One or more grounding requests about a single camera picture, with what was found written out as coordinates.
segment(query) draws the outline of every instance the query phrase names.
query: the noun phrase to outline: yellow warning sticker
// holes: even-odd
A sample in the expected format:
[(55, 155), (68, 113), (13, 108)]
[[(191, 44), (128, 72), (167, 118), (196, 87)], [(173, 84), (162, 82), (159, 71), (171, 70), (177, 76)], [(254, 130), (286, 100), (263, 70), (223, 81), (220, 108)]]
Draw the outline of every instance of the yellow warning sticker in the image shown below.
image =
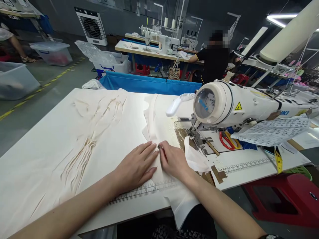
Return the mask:
[(236, 109), (235, 110), (242, 110), (243, 108), (242, 108), (242, 105), (240, 104), (240, 102), (238, 102), (238, 105), (237, 105), (237, 107), (236, 107)]

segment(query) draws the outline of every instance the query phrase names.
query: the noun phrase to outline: ceiling light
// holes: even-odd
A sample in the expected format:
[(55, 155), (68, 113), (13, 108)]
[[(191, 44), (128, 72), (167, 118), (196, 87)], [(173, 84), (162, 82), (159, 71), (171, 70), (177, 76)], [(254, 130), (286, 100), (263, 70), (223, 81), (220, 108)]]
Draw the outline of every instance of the ceiling light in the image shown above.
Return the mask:
[(296, 16), (297, 16), (297, 14), (269, 15), (269, 16), (267, 16), (267, 20), (274, 23), (278, 27), (284, 28), (284, 27), (286, 27), (286, 24), (278, 21), (277, 19), (293, 19)]

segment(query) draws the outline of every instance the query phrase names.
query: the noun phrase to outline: plastic storage box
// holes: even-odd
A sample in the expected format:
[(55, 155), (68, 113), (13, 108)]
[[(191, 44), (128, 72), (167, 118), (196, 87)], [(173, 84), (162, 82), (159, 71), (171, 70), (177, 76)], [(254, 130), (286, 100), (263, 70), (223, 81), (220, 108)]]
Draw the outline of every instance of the plastic storage box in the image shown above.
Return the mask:
[(72, 62), (68, 51), (69, 44), (57, 41), (30, 43), (30, 47), (42, 57), (48, 65), (66, 66)]
[(95, 69), (103, 70), (104, 72), (113, 71), (113, 72), (126, 73), (126, 74), (130, 72), (131, 62), (128, 60), (129, 59), (128, 55), (122, 55), (121, 53), (115, 53), (110, 51), (103, 51), (103, 52), (112, 54), (115, 57), (117, 64), (105, 64), (103, 62), (94, 61), (90, 59)]
[(0, 100), (18, 100), (40, 86), (25, 64), (0, 62)]

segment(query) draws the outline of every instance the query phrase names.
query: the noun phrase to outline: hand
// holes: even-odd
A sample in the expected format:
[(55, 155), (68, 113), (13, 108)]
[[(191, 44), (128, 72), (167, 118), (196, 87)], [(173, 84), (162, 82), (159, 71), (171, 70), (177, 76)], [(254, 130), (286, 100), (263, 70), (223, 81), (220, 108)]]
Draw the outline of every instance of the hand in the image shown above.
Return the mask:
[(171, 146), (167, 141), (161, 142), (160, 147), (162, 167), (167, 173), (183, 182), (192, 171), (187, 164), (184, 151)]
[(157, 167), (146, 171), (159, 154), (158, 151), (151, 153), (155, 148), (156, 144), (152, 144), (152, 141), (137, 146), (112, 172), (118, 195), (137, 188), (152, 178)]

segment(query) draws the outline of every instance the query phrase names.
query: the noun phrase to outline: fan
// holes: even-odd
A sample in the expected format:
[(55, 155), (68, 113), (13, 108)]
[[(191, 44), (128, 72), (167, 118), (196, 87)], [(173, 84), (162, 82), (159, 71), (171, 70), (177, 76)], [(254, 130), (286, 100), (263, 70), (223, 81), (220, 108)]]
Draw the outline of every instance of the fan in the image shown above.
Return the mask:
[(78, 7), (75, 7), (75, 11), (78, 15), (87, 41), (92, 44), (106, 46), (107, 40), (105, 37), (100, 14)]

